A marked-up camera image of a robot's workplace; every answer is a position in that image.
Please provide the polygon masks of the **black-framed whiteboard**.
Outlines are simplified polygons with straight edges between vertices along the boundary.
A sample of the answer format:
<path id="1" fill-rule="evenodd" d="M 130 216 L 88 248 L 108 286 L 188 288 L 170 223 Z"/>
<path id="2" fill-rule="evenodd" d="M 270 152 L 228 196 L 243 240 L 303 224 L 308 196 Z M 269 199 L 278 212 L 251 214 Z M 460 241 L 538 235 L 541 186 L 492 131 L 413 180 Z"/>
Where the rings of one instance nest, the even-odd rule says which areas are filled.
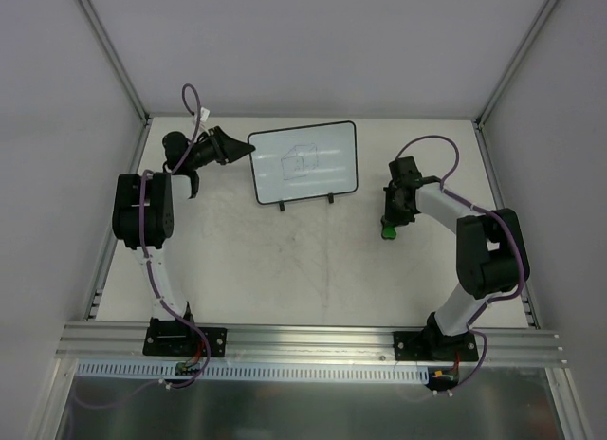
<path id="1" fill-rule="evenodd" d="M 255 198 L 260 205 L 354 193 L 359 187 L 357 126 L 351 120 L 249 134 Z"/>

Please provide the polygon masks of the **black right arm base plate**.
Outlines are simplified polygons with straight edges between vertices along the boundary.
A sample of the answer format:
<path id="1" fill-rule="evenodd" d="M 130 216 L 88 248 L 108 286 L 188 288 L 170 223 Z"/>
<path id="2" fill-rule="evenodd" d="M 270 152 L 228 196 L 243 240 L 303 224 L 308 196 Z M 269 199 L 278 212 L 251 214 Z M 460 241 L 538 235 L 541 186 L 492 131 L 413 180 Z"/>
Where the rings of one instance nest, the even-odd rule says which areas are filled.
<path id="1" fill-rule="evenodd" d="M 472 333 L 457 336 L 433 336 L 428 331 L 394 331 L 396 361 L 476 362 L 479 359 Z"/>

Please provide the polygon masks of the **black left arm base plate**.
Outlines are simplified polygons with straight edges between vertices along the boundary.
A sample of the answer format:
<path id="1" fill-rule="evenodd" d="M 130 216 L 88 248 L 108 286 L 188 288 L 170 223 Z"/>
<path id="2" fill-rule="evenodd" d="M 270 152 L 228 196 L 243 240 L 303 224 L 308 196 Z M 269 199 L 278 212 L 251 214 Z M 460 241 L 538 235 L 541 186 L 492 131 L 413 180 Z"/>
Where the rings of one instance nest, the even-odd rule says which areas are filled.
<path id="1" fill-rule="evenodd" d="M 200 353 L 202 358 L 223 358 L 228 330 L 221 327 L 201 327 L 200 330 L 210 345 L 210 351 L 207 351 L 204 340 L 183 322 L 150 318 L 142 354 L 148 357 L 190 358 Z"/>

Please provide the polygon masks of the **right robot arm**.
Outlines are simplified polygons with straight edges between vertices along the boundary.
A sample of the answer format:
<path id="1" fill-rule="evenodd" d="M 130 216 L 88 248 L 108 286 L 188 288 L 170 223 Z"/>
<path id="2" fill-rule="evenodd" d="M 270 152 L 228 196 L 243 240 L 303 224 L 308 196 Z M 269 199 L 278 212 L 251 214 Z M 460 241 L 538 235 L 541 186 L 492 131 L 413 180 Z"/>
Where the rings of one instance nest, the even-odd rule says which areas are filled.
<path id="1" fill-rule="evenodd" d="M 487 210 L 445 187 L 436 176 L 419 172 L 411 156 L 389 163 L 391 180 L 384 188 L 381 237 L 396 238 L 396 229 L 427 215 L 453 232 L 458 279 L 448 300 L 429 319 L 426 352 L 435 359 L 455 353 L 457 336 L 492 303 L 517 295 L 529 276 L 520 223 L 511 209 Z"/>

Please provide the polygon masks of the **green bone-shaped eraser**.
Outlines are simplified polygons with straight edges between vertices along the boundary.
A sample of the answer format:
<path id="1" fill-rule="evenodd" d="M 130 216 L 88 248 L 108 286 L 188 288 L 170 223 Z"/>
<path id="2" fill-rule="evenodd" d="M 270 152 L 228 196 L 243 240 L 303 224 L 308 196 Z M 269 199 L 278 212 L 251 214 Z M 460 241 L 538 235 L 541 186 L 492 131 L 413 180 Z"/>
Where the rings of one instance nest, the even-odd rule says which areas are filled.
<path id="1" fill-rule="evenodd" d="M 381 238 L 383 240 L 395 240 L 397 232 L 393 226 L 383 225 L 381 230 Z"/>

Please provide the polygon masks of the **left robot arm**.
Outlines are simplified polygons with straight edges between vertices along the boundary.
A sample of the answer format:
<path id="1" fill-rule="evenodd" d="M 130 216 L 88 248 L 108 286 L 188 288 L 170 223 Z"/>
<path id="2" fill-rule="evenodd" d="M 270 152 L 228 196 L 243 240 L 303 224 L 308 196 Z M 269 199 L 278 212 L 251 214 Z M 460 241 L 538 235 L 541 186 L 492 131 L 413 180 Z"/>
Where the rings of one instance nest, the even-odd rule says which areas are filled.
<path id="1" fill-rule="evenodd" d="M 189 302 L 168 266 L 168 250 L 175 232 L 175 210 L 197 197 L 198 170 L 217 163 L 225 166 L 255 151 L 255 146 L 230 137 L 215 126 L 187 138 L 178 131 L 162 140 L 165 161 L 159 172 L 121 174 L 118 177 L 112 231 L 137 257 L 152 297 L 151 324 L 173 323 L 165 343 L 179 355 L 192 352 L 198 333 L 192 327 Z"/>

